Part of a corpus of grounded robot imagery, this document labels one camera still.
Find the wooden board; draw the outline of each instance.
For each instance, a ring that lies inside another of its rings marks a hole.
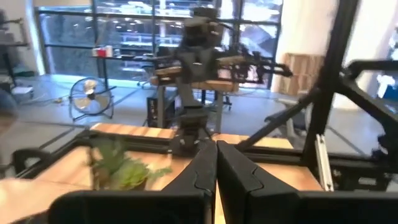
[[[72,184],[77,187],[91,187],[90,169],[87,166],[87,148],[77,147],[61,158],[52,167],[41,173],[36,180],[52,181],[63,184]],[[176,159],[171,155],[151,154],[144,152],[128,152],[133,158],[141,158],[149,165],[150,169],[159,169],[170,166],[171,174],[148,182],[146,190],[162,190],[190,163],[190,159]],[[306,167],[283,166],[275,164],[259,164],[263,169],[278,177],[280,180],[295,187],[298,190],[322,190],[318,182]],[[216,224],[225,223],[220,194],[216,194]]]
[[[107,124],[97,123],[91,130],[102,131],[105,133],[112,134],[128,134],[131,136],[146,136],[156,138],[168,138],[174,137],[174,129],[161,129],[161,128],[148,128],[148,127],[137,127],[125,124]],[[240,136],[237,134],[215,134],[213,140],[224,140],[230,144],[237,144],[242,140],[247,139],[249,136]],[[293,146],[287,139],[282,138],[262,138],[255,146],[263,147],[278,147],[281,149],[293,149]]]
[[[12,223],[46,211],[59,196],[87,187],[39,180],[0,180],[0,223]]]
[[[158,85],[157,77],[151,77],[150,84]],[[216,90],[222,92],[237,92],[239,91],[239,84],[230,81],[208,80],[205,82],[192,83],[192,88],[199,90]]]

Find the concrete floor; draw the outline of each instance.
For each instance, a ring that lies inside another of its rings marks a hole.
[[[41,77],[41,81],[25,79],[21,82],[35,88],[35,97],[39,101],[67,96],[74,80],[52,77]],[[146,98],[155,92],[155,88],[146,86],[138,88],[133,82],[116,83],[118,87],[113,90],[114,100],[119,101],[132,93],[130,97],[115,106],[114,118],[104,116],[87,117],[78,121],[78,124],[92,125],[97,122],[123,123],[142,126],[146,119]],[[228,134],[250,135],[264,125],[264,118],[276,113],[284,106],[273,101],[273,98],[287,97],[262,90],[245,90],[238,93],[241,96],[231,96],[232,110],[224,110],[221,130]],[[23,147],[34,147],[43,144],[50,138],[70,129],[68,126],[48,123],[72,124],[68,115],[68,102],[31,103],[20,98],[19,121],[6,134],[1,136],[0,149],[8,161],[11,152]],[[363,111],[333,110],[325,133],[326,145],[329,152],[345,154],[369,154],[371,149],[377,147],[377,136],[383,130],[377,121]],[[79,129],[67,134],[62,140],[56,142],[46,151],[52,151],[72,138]],[[302,139],[290,139],[295,148],[303,144]]]

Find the white pillar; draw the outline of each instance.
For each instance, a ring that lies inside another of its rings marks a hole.
[[[362,0],[351,33],[343,64],[358,59],[385,59],[396,23],[398,1]],[[363,72],[358,86],[371,96],[377,93],[377,72]],[[358,107],[347,97],[335,95],[333,106],[339,109],[356,110]]]
[[[336,6],[337,0],[285,0],[277,62],[285,53],[324,55]],[[271,91],[278,89],[279,82],[275,75]]]

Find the window frame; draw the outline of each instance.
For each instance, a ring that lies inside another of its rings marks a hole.
[[[98,25],[98,19],[101,17],[107,17],[108,19],[120,19],[120,18],[130,18],[130,19],[143,19],[143,20],[148,20],[151,21],[152,23],[152,50],[140,50],[140,49],[135,49],[137,52],[147,52],[147,53],[154,53],[156,50],[156,43],[157,40],[159,39],[156,33],[155,33],[155,25],[157,21],[183,21],[185,17],[178,17],[178,16],[160,16],[156,14],[156,2],[157,1],[151,1],[152,3],[152,14],[151,15],[137,15],[137,14],[121,14],[121,13],[115,13],[115,12],[110,12],[110,13],[104,13],[104,12],[98,12],[97,11],[97,2],[96,0],[90,0],[91,5],[89,6],[89,10],[85,10],[84,12],[81,11],[68,11],[68,10],[51,10],[50,7],[35,7],[35,16],[36,16],[36,23],[39,28],[40,32],[40,41],[41,41],[41,47],[42,47],[42,53],[43,57],[46,60],[45,62],[45,71],[46,73],[50,73],[49,66],[48,66],[48,55],[47,55],[47,47],[65,47],[65,48],[75,48],[75,49],[87,49],[87,48],[92,48],[96,45],[98,42],[98,39],[100,37],[100,32],[99,32],[99,25]],[[222,0],[214,0],[213,5],[216,9],[221,8],[221,2]],[[277,52],[277,46],[279,42],[279,37],[280,37],[280,30],[281,30],[281,19],[282,19],[282,12],[283,12],[283,1],[282,5],[280,7],[280,13],[279,13],[279,19],[277,22],[274,21],[248,21],[242,19],[242,13],[243,13],[243,7],[245,2],[244,1],[236,1],[237,9],[234,10],[234,15],[233,18],[235,19],[219,19],[220,22],[226,23],[226,24],[231,24],[236,30],[236,34],[233,35],[230,38],[231,43],[230,44],[237,44],[240,42],[240,36],[241,36],[241,31],[239,30],[239,27],[241,25],[246,25],[246,24],[252,24],[252,25],[264,25],[264,26],[275,26],[276,27],[276,40],[275,40],[275,46],[272,51],[272,60],[275,62],[275,56]],[[41,14],[48,14],[48,15],[69,15],[69,16],[85,16],[85,17],[91,17],[92,18],[92,28],[93,28],[93,33],[94,33],[94,42],[92,45],[73,45],[73,44],[55,44],[55,43],[45,43],[45,40],[43,39],[43,27],[40,23],[40,15]],[[121,50],[131,50],[129,48],[121,48]],[[102,71],[101,71],[101,61],[97,59],[97,69],[98,69],[98,76],[102,77]],[[272,77],[273,74],[269,76],[268,78],[268,85],[267,88],[271,88],[271,83],[272,83]]]

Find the wooden table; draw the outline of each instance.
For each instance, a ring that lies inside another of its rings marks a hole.
[[[119,134],[131,134],[140,136],[150,136],[158,138],[172,138],[174,136],[175,130],[173,129],[160,129],[160,128],[148,128],[148,127],[136,127],[128,126],[123,124],[104,124],[99,123],[92,127],[92,129],[97,131],[103,131],[107,133],[119,133]],[[219,134],[213,137],[214,140],[224,140],[229,143],[236,144],[242,139],[247,138],[247,136],[237,136],[232,134]],[[258,142],[259,146],[269,146],[269,147],[280,147],[281,150],[292,150],[291,144],[286,139],[277,138],[264,138]],[[32,214],[37,210],[43,210],[56,198],[52,197],[55,194],[64,194],[71,190],[88,189],[90,188],[90,170],[87,166],[86,157],[86,147],[80,146],[76,147],[74,150],[69,152],[66,156],[61,158],[58,162],[53,164],[47,170],[43,171],[40,175],[33,180],[33,184],[30,190],[24,190],[22,188],[21,192],[23,195],[32,194],[33,198],[29,204],[23,207],[19,207],[16,212],[15,217],[19,215],[19,218],[23,216]],[[173,158],[171,155],[164,154],[152,154],[144,152],[128,152],[129,156],[134,158],[141,158],[143,162],[149,165],[151,169],[159,169],[162,167],[170,166],[172,168],[172,173],[164,177],[157,179],[155,182],[148,182],[146,185],[146,190],[161,190],[168,183],[170,183],[176,176],[184,170],[184,168],[190,163],[190,159],[180,159]],[[306,167],[299,166],[285,166],[277,164],[259,164],[263,169],[270,172],[272,175],[278,177],[280,180],[286,182],[287,184],[295,187],[298,190],[322,190],[318,182],[312,176],[310,171]],[[48,197],[44,197],[45,201],[42,201],[43,195],[50,188],[55,188],[55,192]],[[7,190],[4,194],[7,194],[7,198],[15,197],[17,202],[24,199],[23,195],[18,195],[18,189],[8,193]],[[40,203],[36,210],[31,210],[34,202]],[[4,207],[8,209],[15,209],[17,205],[11,204],[10,202],[3,203]],[[225,223],[223,216],[223,209],[221,206],[220,195],[217,191],[216,194],[216,224]]]
[[[158,85],[157,77],[152,77],[150,79],[150,83],[152,85]],[[165,87],[166,86],[159,86],[157,89],[157,107],[164,108],[164,97],[165,97]],[[214,90],[217,92],[217,102],[216,102],[216,125],[215,125],[215,132],[221,132],[221,118],[223,114],[223,106],[224,106],[224,99],[223,93],[235,93],[239,91],[239,84],[233,83],[230,81],[221,81],[221,80],[208,80],[205,82],[196,82],[192,83],[192,88],[199,89],[199,90]],[[163,110],[157,110],[157,117],[158,117],[158,127],[164,127],[164,120],[163,120]]]
[[[0,223],[11,223],[29,215],[46,211],[59,196],[76,190],[81,185],[58,184],[41,180],[0,180]]]

